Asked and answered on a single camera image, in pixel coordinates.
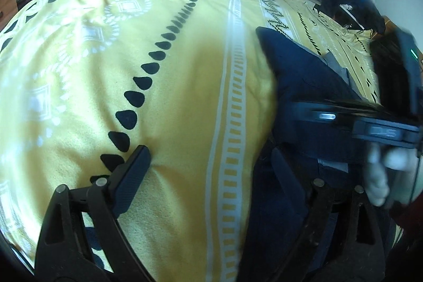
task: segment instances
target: patterned bedspread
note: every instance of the patterned bedspread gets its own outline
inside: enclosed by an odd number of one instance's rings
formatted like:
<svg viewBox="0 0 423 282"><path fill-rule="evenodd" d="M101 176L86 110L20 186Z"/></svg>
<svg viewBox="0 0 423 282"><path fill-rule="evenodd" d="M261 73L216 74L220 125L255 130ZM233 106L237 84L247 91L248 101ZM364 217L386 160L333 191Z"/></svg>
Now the patterned bedspread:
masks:
<svg viewBox="0 0 423 282"><path fill-rule="evenodd" d="M54 189L90 185L143 144L152 164L119 218L134 251L159 282L233 281L252 166L275 113L258 26L333 52L377 101L371 33L345 30L303 0L27 4L0 34L7 239L33 262Z"/></svg>

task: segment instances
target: yellow blanket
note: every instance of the yellow blanket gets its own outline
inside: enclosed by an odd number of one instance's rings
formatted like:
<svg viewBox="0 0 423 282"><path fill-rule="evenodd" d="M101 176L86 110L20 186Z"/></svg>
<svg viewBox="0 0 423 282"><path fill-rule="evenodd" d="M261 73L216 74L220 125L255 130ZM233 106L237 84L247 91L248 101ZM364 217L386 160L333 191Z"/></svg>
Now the yellow blanket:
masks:
<svg viewBox="0 0 423 282"><path fill-rule="evenodd" d="M33 0L0 34L0 228L33 262L59 184L137 145L151 167L119 218L161 281L233 281L275 82L255 28L333 52L377 100L370 32L302 0Z"/></svg>

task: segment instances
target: gray fabric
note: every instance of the gray fabric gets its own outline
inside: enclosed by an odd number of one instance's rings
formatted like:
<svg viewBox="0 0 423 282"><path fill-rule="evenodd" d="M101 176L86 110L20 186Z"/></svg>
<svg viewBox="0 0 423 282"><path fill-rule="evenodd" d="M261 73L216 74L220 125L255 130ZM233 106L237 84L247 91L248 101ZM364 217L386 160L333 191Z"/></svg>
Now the gray fabric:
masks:
<svg viewBox="0 0 423 282"><path fill-rule="evenodd" d="M339 163L336 161L327 161L323 159L318 159L317 162L325 167L332 167L334 169L348 173L348 163Z"/></svg>
<svg viewBox="0 0 423 282"><path fill-rule="evenodd" d="M329 51L325 56L323 56L322 60L326 63L327 66L334 70L343 79L343 81L346 82L350 86L350 88L353 89L355 93L360 96L361 99L363 99L360 94L360 91L358 91L354 79L350 74L350 71L348 71L347 68L341 67L341 65L339 65L338 61L336 60L331 51Z"/></svg>

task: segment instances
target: black teardrop pattern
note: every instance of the black teardrop pattern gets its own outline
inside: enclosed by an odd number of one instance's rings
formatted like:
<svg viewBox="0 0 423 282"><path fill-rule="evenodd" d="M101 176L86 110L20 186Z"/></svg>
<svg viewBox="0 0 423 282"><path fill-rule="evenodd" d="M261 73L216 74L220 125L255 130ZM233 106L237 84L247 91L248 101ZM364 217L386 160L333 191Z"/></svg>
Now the black teardrop pattern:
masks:
<svg viewBox="0 0 423 282"><path fill-rule="evenodd" d="M166 29L169 29L171 32L178 34L179 33L179 28L175 27L175 26L167 26Z"/></svg>
<svg viewBox="0 0 423 282"><path fill-rule="evenodd" d="M125 129L133 129L137 124L137 113L133 110L122 110L116 112L115 116Z"/></svg>
<svg viewBox="0 0 423 282"><path fill-rule="evenodd" d="M160 65L156 62L142 64L141 68L148 74L156 74L159 71Z"/></svg>
<svg viewBox="0 0 423 282"><path fill-rule="evenodd" d="M128 152L130 149L130 137L122 132L109 132L109 139L121 152Z"/></svg>
<svg viewBox="0 0 423 282"><path fill-rule="evenodd" d="M149 52L149 56L154 60L162 61L166 57L166 53L162 50L156 50L154 52Z"/></svg>
<svg viewBox="0 0 423 282"><path fill-rule="evenodd" d="M140 108L144 104L145 96L143 93L139 93L138 91L125 91L123 95L133 107Z"/></svg>
<svg viewBox="0 0 423 282"><path fill-rule="evenodd" d="M156 42L155 45L164 50L168 50L170 47L172 47L172 44L168 41Z"/></svg>
<svg viewBox="0 0 423 282"><path fill-rule="evenodd" d="M193 7L195 7L195 2L198 0L188 0L191 3L187 3L183 6L180 12L178 12L178 16L175 16L176 20L171 20L173 25L167 26L166 29L169 32L161 34L162 38L165 38L167 41L160 41L156 42L155 45L159 47L161 50L156 50L149 52L149 56L156 60L162 61L166 58L166 53L164 50L169 50L172 47L172 44L169 41L174 41L176 39L176 34L179 34L183 24L186 22L185 20L189 17L190 13L193 11ZM5 41L3 44L2 49L8 44ZM156 74L159 69L160 65L157 62L150 62L147 64L142 64L141 68L149 75ZM133 81L135 82L136 86L141 90L148 90L153 85L153 79L151 77L133 77ZM124 92L124 97L128 100L130 105L136 108L140 108L143 106L145 102L145 95L138 91L128 90ZM116 112L115 114L117 120L122 125L123 128L127 130L132 130L135 128L137 124L137 113L133 110L123 110ZM124 132L118 131L111 131L109 132L109 139L115 145L115 147L121 152L127 152L130 148L130 137L128 134ZM109 171L113 172L114 169L124 163L124 159L120 155L116 154L102 154L100 156L101 161L108 168ZM95 182L96 179L100 178L100 176L92 176L90 181L92 183Z"/></svg>
<svg viewBox="0 0 423 282"><path fill-rule="evenodd" d="M102 154L100 159L110 172L115 171L116 167L125 163L125 160L119 154Z"/></svg>
<svg viewBox="0 0 423 282"><path fill-rule="evenodd" d="M175 26L177 26L178 28L182 28L182 24L178 21L172 20L171 21Z"/></svg>
<svg viewBox="0 0 423 282"><path fill-rule="evenodd" d="M148 90L153 84L153 79L150 77L134 77L132 79L141 90Z"/></svg>
<svg viewBox="0 0 423 282"><path fill-rule="evenodd" d="M169 41L174 41L176 39L176 35L174 33L165 33L162 34L162 37Z"/></svg>

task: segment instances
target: metal rivet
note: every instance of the metal rivet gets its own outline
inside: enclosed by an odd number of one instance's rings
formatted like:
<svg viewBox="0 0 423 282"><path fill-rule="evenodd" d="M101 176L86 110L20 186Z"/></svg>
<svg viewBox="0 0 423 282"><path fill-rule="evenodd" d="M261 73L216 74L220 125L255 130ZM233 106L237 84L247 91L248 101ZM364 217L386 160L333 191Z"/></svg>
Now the metal rivet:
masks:
<svg viewBox="0 0 423 282"><path fill-rule="evenodd" d="M64 184L61 184L56 188L56 192L58 193L63 193L65 190L66 190L66 186Z"/></svg>
<svg viewBox="0 0 423 282"><path fill-rule="evenodd" d="M355 187L354 187L354 190L355 190L357 193L363 193L363 192L364 192L364 188L363 188L362 186L355 186Z"/></svg>
<svg viewBox="0 0 423 282"><path fill-rule="evenodd" d="M324 186L324 180L320 179L320 178L316 178L313 181L313 184L319 188L321 188L322 186Z"/></svg>
<svg viewBox="0 0 423 282"><path fill-rule="evenodd" d="M96 186L105 186L107 184L107 179L104 177L99 178L96 180Z"/></svg>

